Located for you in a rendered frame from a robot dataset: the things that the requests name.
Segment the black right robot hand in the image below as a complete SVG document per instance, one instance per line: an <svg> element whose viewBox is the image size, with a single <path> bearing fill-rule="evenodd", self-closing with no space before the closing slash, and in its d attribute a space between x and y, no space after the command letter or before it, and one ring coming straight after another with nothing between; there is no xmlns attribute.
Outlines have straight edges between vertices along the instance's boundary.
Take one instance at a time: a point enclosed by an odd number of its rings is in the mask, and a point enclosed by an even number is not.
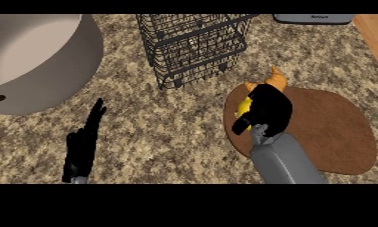
<svg viewBox="0 0 378 227"><path fill-rule="evenodd" d="M249 94L252 105L247 112L237 119L233 131L241 135L249 127L268 125L266 137L284 132L293 115L293 103L286 94L271 85L259 84Z"/></svg>

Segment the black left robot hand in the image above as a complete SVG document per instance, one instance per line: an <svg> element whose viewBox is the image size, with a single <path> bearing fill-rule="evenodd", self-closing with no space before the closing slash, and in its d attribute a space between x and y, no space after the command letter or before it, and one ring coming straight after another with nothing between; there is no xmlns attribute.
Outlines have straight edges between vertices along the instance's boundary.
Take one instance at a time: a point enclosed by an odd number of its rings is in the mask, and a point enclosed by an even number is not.
<svg viewBox="0 0 378 227"><path fill-rule="evenodd" d="M107 112L104 100L98 99L85 127L67 135L67 156L64 163L63 182L72 183L73 177L89 177L94 167L98 130Z"/></svg>

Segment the yellow lemon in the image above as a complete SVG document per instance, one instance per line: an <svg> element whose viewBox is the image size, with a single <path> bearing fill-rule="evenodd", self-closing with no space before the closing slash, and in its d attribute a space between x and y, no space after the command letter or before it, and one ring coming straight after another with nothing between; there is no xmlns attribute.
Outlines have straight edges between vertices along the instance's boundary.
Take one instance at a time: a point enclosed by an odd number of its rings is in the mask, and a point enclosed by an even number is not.
<svg viewBox="0 0 378 227"><path fill-rule="evenodd" d="M250 114L252 102L253 102L252 98L247 97L238 105L237 122L234 124L234 131L237 134L241 134L246 130L252 130L252 114Z"/></svg>

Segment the brown oval cutting board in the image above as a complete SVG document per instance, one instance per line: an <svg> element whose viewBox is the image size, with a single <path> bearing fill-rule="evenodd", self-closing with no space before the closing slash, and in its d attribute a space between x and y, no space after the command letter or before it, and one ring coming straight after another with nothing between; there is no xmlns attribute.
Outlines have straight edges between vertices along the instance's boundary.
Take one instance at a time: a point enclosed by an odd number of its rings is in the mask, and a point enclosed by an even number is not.
<svg viewBox="0 0 378 227"><path fill-rule="evenodd" d="M289 87L284 94L295 109L287 132L317 168L346 175L368 172L377 162L377 142L359 107L334 92Z"/></svg>

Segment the orange croissant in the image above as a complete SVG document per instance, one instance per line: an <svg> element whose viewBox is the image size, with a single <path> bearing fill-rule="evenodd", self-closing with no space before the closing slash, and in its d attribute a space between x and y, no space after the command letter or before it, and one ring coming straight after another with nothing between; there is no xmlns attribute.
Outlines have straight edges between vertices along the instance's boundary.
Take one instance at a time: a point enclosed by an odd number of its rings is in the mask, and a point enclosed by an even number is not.
<svg viewBox="0 0 378 227"><path fill-rule="evenodd" d="M262 82L264 84L272 85L280 91L284 91L287 88L287 78L283 74L283 72L278 70L277 67L272 67L272 73L271 76L266 78L266 80ZM244 86L249 91L253 91L255 88L262 84L261 82L246 82Z"/></svg>

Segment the grey sink basin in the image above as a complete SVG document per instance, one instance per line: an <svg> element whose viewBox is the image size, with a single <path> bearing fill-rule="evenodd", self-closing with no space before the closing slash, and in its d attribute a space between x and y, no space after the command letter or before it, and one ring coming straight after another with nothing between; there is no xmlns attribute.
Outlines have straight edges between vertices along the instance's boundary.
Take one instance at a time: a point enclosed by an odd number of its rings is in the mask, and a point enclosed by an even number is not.
<svg viewBox="0 0 378 227"><path fill-rule="evenodd" d="M91 81L103 57L89 14L0 14L0 114L58 106Z"/></svg>

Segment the grey appliance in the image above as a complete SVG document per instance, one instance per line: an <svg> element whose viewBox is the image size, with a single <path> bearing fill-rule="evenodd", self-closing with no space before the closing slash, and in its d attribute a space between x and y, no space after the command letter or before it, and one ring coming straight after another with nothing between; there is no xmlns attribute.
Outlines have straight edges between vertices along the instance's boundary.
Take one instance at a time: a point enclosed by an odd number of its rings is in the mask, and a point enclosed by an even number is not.
<svg viewBox="0 0 378 227"><path fill-rule="evenodd" d="M352 22L354 14L275 14L274 19L286 24L303 25L346 25Z"/></svg>

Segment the pale wooden panel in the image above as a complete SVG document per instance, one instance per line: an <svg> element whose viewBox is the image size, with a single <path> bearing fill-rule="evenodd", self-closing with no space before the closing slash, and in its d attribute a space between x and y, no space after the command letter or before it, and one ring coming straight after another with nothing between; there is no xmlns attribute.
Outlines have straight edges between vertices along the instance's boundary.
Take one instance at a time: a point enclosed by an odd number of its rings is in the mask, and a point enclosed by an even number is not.
<svg viewBox="0 0 378 227"><path fill-rule="evenodd" d="M354 23L378 60L378 14L358 14Z"/></svg>

